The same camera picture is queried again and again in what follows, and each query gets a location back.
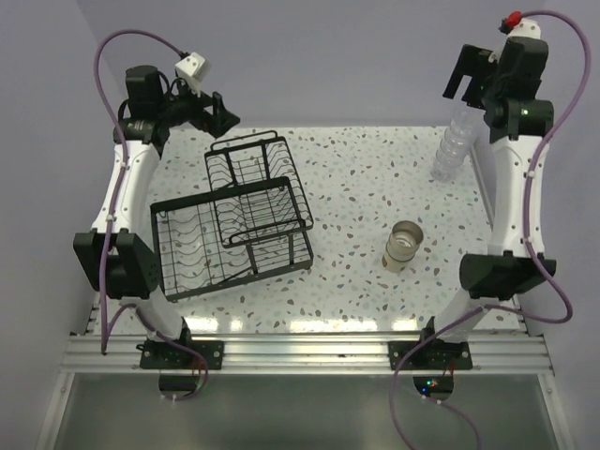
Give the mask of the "beige cup rack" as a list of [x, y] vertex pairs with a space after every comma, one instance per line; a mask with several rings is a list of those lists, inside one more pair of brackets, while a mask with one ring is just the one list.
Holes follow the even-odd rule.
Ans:
[[393, 273], [401, 272], [414, 258], [412, 247], [395, 247], [388, 243], [382, 255], [383, 267]]
[[392, 227], [386, 251], [392, 259], [408, 262], [415, 256], [423, 240], [424, 234], [419, 225], [409, 220], [399, 221]]

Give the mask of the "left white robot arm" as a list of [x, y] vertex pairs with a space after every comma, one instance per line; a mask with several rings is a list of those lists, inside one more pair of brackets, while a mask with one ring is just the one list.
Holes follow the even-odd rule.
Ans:
[[194, 344], [181, 337], [184, 319], [159, 286], [158, 255], [140, 237], [148, 189], [172, 128], [191, 124], [215, 138], [239, 124], [219, 93], [201, 88], [205, 71], [186, 58], [175, 67], [172, 93], [153, 66], [126, 72], [127, 100], [112, 112], [113, 166], [104, 202], [90, 231], [78, 232], [73, 247], [93, 289], [99, 293], [101, 345], [108, 345], [116, 319], [109, 300], [132, 308], [152, 340], [167, 339], [161, 355], [174, 368], [188, 366]]

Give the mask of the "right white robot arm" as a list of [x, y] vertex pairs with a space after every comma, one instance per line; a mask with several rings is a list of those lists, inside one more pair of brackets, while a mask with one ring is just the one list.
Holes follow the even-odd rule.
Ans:
[[489, 310], [542, 284], [556, 272], [545, 257], [541, 234], [541, 188], [554, 107], [537, 98], [548, 60], [540, 38], [510, 37], [495, 56], [464, 45], [442, 95], [453, 98], [463, 78], [469, 84], [462, 101], [483, 111], [493, 153], [496, 189], [492, 232], [484, 254], [460, 261], [460, 288], [442, 313], [422, 330], [417, 355], [438, 368], [451, 347], [467, 341]]

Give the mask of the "clear glass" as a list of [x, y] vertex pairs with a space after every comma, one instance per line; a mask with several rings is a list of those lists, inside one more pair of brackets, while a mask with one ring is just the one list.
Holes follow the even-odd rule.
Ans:
[[434, 164], [430, 170], [431, 177], [442, 183], [452, 182], [458, 174], [458, 168]]
[[460, 167], [465, 159], [463, 152], [447, 152], [439, 148], [435, 155], [436, 163], [445, 170], [454, 170]]
[[463, 152], [465, 156], [471, 149], [472, 144], [469, 141], [464, 140], [450, 140], [443, 139], [440, 142], [440, 148], [447, 152]]
[[482, 116], [483, 112], [481, 110], [460, 104], [453, 110], [450, 125], [453, 127], [470, 127], [476, 132], [482, 121]]
[[472, 127], [453, 127], [450, 125], [444, 132], [443, 138], [448, 145], [455, 147], [471, 147], [474, 142]]

